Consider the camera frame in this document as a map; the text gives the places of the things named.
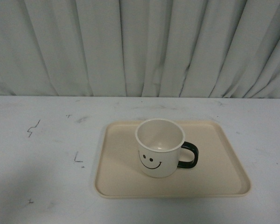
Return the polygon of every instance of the tray rim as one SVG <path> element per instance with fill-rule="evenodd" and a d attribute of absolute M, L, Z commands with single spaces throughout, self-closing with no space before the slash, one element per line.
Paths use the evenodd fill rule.
<path fill-rule="evenodd" d="M 110 195 L 106 195 L 103 194 L 102 192 L 99 191 L 98 187 L 97 187 L 97 181 L 98 181 L 98 171 L 99 171 L 99 167 L 101 164 L 101 160 L 102 160 L 102 153 L 103 153 L 103 149 L 104 149 L 104 145 L 105 145 L 105 136 L 108 132 L 108 130 L 112 127 L 112 126 L 116 126 L 116 125 L 121 125 L 122 123 L 125 123 L 125 125 L 136 125 L 136 124 L 140 124 L 141 122 L 143 122 L 144 120 L 117 120 L 114 121 L 112 123 L 109 123 L 106 127 L 105 130 L 103 131 L 103 143 L 100 147 L 100 152 L 99 152 L 99 161 L 97 163 L 97 169 L 96 169 L 96 174 L 95 174 L 95 179 L 93 181 L 93 187 L 95 189 L 95 191 L 98 193 L 98 195 L 100 195 L 103 198 L 106 199 L 172 199 L 172 198 L 179 198 L 179 199 L 191 199 L 191 198 L 224 198 L 224 197 L 243 197 L 248 195 L 251 190 L 252 190 L 252 182 L 250 177 L 248 176 L 246 170 L 244 169 L 244 166 L 242 164 L 242 162 L 238 159 L 238 155 L 237 153 L 234 151 L 234 148 L 232 147 L 229 139 L 227 138 L 223 128 L 215 121 L 213 120 L 190 120 L 190 119 L 185 119 L 185 120 L 175 120 L 173 119 L 172 121 L 178 123 L 179 125 L 182 125 L 182 122 L 190 122 L 190 123 L 208 123 L 211 126 L 215 126 L 217 129 L 219 129 L 221 131 L 221 134 L 225 137 L 225 141 L 227 142 L 227 144 L 229 145 L 229 147 L 231 148 L 231 151 L 234 153 L 235 158 L 237 160 L 237 162 L 239 163 L 242 172 L 245 175 L 245 178 L 247 179 L 247 186 L 248 186 L 248 190 L 245 193 L 240 193 L 240 194 L 197 194 L 194 196 L 177 196 L 177 195 L 157 195 L 157 196 L 148 196 L 148 195 L 136 195 L 136 196 L 110 196 Z"/>

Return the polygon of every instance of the table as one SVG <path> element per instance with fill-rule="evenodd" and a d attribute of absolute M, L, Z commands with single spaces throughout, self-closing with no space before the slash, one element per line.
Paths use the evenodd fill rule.
<path fill-rule="evenodd" d="M 251 192 L 100 197 L 94 180 L 106 127 L 155 117 L 217 122 L 251 179 Z M 280 99 L 0 96 L 3 223 L 280 223 Z"/>

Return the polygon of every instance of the white mug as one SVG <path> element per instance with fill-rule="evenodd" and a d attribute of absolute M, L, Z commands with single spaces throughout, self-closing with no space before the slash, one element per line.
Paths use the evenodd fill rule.
<path fill-rule="evenodd" d="M 177 168 L 192 168 L 198 161 L 198 148 L 185 141 L 183 129 L 167 119 L 142 122 L 135 132 L 141 170 L 152 177 L 166 177 Z M 194 153 L 194 160 L 179 161 L 181 148 Z"/>

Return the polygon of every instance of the black mug handle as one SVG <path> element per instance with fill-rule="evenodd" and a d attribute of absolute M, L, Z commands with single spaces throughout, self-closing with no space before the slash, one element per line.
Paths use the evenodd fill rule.
<path fill-rule="evenodd" d="M 188 149 L 192 153 L 194 153 L 194 159 L 191 162 L 178 161 L 177 167 L 184 168 L 184 169 L 193 168 L 194 166 L 196 166 L 196 164 L 198 162 L 198 155 L 199 155 L 198 148 L 195 145 L 193 145 L 192 143 L 189 143 L 187 141 L 185 141 L 183 143 L 182 148 Z"/>

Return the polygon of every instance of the white curtain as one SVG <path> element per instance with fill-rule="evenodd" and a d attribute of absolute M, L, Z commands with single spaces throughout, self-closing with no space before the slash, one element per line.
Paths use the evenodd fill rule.
<path fill-rule="evenodd" d="M 280 98 L 280 0 L 0 0 L 0 95 Z"/>

